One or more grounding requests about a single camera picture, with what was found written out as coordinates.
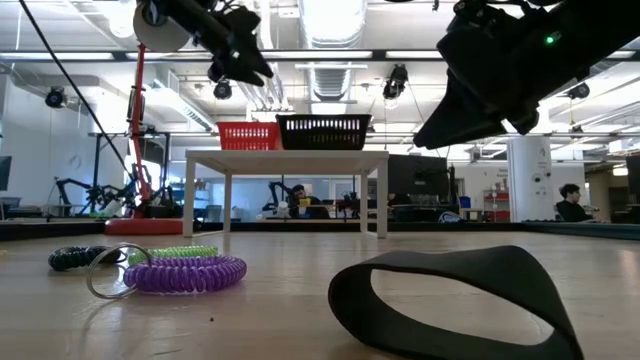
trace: red basket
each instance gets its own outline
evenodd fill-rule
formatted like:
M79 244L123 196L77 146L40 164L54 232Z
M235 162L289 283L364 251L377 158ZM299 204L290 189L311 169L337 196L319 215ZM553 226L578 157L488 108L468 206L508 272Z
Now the red basket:
M279 128L275 122L218 122L222 150L275 150Z

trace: table leg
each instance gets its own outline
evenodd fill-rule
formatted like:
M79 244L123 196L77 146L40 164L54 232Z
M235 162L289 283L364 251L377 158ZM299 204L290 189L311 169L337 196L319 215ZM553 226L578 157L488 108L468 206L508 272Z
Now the table leg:
M232 175L230 172L224 175L224 225L222 231L231 231L231 184Z
M196 162L187 158L187 169L185 172L187 178L184 185L184 209L182 214L182 235L184 237L193 236L193 202L195 201L196 192Z
M378 203L378 239L387 237L387 195L389 191L389 168L387 159L378 163L378 183L377 203Z
M368 189L367 171L360 172L360 231L369 231L369 216L367 214L367 189Z

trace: floor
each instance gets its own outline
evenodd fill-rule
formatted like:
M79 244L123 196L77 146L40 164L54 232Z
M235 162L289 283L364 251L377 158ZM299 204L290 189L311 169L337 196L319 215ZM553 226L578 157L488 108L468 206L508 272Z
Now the floor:
M198 296L136 293L105 301L86 289L84 271L56 273L47 256L69 245L135 242L146 247L212 244L244 259L233 288ZM234 233L181 237L85 236L0 243L0 349L12 359L395 359L352 338L327 304L339 270L390 250L445 252L522 246L555 281L587 359L640 353L640 242L531 233ZM114 287L117 267L100 270ZM429 324L533 344L550 328L526 311L466 285L376 273L376 291Z

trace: key ring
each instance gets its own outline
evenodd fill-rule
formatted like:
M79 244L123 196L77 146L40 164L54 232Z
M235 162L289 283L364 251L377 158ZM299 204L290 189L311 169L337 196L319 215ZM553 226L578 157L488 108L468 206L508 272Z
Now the key ring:
M100 299L105 299L105 300L112 300L112 299L121 299L124 297L127 297L131 294L133 294L134 292L136 292L136 290L138 290L137 286L132 286L130 288L127 288L126 290L123 290L119 293L116 294L101 294L99 292L96 291L96 289L93 287L93 273L96 270L96 267L98 267L98 264L100 263L100 261L102 261L102 259L104 259L105 257L107 257L107 255L109 255L110 253L123 249L123 248L134 248L137 249L138 251L140 251L142 254L144 254L144 256L147 258L147 263L149 264L149 266L151 266L151 259L153 258L151 256L151 254L144 248L135 245L135 244L129 244L129 243L122 243L119 245L116 245L112 248L109 248L103 252L101 252L98 256L96 256L95 259L93 259L93 261L91 262L91 265L89 265L89 269L87 270L87 275L86 275L86 280L87 280L87 288L89 288L89 291L95 296L98 297Z

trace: purple coiled keychain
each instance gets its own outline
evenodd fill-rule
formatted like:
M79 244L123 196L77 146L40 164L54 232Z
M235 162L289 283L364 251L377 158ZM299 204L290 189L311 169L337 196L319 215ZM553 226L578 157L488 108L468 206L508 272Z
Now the purple coiled keychain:
M154 258L129 267L124 283L149 293L216 291L240 281L247 264L232 256Z

